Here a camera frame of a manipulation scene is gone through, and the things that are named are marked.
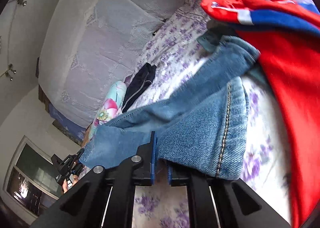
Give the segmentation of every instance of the person's hand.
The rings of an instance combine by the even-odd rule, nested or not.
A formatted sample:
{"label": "person's hand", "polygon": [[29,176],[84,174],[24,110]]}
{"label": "person's hand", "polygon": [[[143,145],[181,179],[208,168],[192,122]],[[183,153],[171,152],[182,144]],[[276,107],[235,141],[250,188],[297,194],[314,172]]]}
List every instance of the person's hand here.
{"label": "person's hand", "polygon": [[[72,186],[74,186],[74,185],[79,181],[77,175],[73,175],[73,178],[74,178],[74,181],[72,182]],[[63,185],[62,185],[62,188],[63,188],[63,193],[68,192],[68,183],[67,183],[67,180],[64,180]]]}

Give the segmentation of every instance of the jeans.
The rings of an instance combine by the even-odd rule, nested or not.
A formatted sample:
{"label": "jeans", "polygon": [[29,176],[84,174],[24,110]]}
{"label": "jeans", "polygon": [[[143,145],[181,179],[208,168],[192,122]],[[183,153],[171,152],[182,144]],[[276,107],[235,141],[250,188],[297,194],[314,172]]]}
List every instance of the jeans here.
{"label": "jeans", "polygon": [[80,161],[91,168],[116,166],[156,131],[158,159],[218,178],[239,178],[249,109],[239,76],[259,54],[238,37],[222,36],[208,61],[169,99],[98,126]]}

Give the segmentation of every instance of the white wall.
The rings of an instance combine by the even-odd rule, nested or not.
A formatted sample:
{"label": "white wall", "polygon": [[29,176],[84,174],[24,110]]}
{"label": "white wall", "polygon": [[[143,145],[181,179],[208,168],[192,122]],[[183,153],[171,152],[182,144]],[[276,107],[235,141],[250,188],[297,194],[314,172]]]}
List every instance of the white wall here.
{"label": "white wall", "polygon": [[0,126],[0,196],[28,224],[34,221],[34,217],[3,190],[4,178],[24,135],[48,156],[56,154],[64,159],[80,149],[52,125],[53,121],[45,111],[44,104],[38,100],[38,87],[35,87],[14,107]]}
{"label": "white wall", "polygon": [[25,7],[17,6],[16,1],[8,3],[0,15],[0,73],[8,66],[7,50],[10,22],[14,8],[16,13],[12,23],[9,62],[17,74],[13,81],[0,78],[0,124],[12,108],[37,85],[36,61],[40,56],[44,38],[52,14],[59,0],[26,0]]}

